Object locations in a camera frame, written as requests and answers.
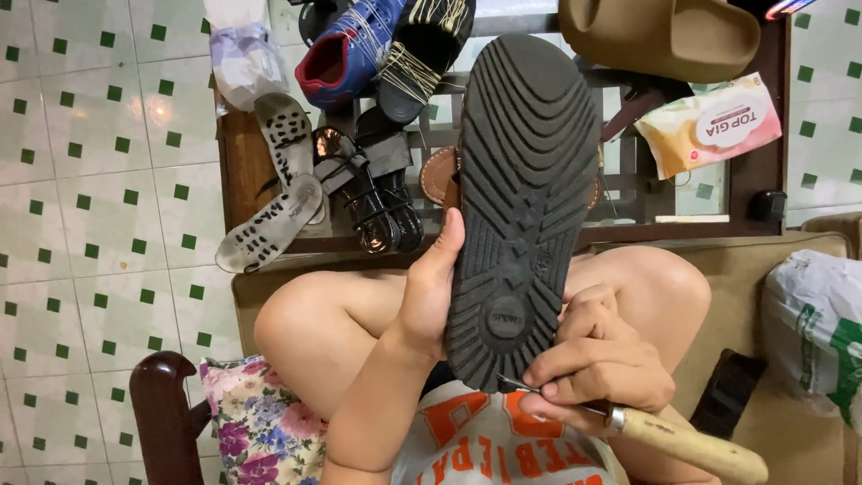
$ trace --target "sole tread pattern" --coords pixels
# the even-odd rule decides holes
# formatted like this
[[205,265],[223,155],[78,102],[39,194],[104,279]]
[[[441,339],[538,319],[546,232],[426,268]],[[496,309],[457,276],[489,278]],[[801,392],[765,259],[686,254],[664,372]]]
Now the sole tread pattern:
[[590,89],[549,42],[503,35],[467,84],[461,140],[466,239],[446,347],[456,377],[485,392],[520,379],[553,343],[569,259],[597,168]]

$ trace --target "hand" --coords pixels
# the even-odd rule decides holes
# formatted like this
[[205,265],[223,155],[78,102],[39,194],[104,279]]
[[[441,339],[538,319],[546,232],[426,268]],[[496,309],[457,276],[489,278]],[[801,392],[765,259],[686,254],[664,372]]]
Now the hand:
[[404,299],[394,326],[413,350],[437,360],[443,352],[443,331],[452,301],[453,266],[464,244],[464,218],[449,209],[437,240],[407,272]]
[[554,343],[523,376],[525,384],[541,389],[521,399],[525,413],[601,437],[607,434],[604,418],[572,405],[608,400],[657,413],[670,403],[673,379],[656,348],[616,314],[611,287],[598,285],[574,295]]

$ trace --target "plastic bag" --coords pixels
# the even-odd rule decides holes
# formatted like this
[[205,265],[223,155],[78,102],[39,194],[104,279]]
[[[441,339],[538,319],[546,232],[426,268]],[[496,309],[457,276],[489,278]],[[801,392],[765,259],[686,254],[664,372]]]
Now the plastic bag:
[[797,251],[766,277],[770,370],[819,416],[862,434],[862,261]]
[[757,73],[652,110],[634,127],[653,152],[660,180],[781,137],[781,122]]
[[254,111],[254,100],[271,92],[286,94],[284,59],[266,28],[266,0],[203,0],[211,27],[215,83],[233,106]]

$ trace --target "floral fabric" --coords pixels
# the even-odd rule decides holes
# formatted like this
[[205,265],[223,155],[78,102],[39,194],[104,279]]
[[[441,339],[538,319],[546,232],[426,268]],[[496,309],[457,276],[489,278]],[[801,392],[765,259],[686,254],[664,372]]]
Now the floral fabric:
[[229,485],[318,485],[327,422],[284,386],[263,356],[201,362]]

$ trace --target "white t-shirt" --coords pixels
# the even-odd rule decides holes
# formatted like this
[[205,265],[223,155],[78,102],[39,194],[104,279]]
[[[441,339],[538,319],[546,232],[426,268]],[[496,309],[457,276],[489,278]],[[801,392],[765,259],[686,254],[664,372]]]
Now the white t-shirt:
[[393,485],[614,485],[596,443],[522,413],[512,394],[460,381],[428,393],[393,468]]

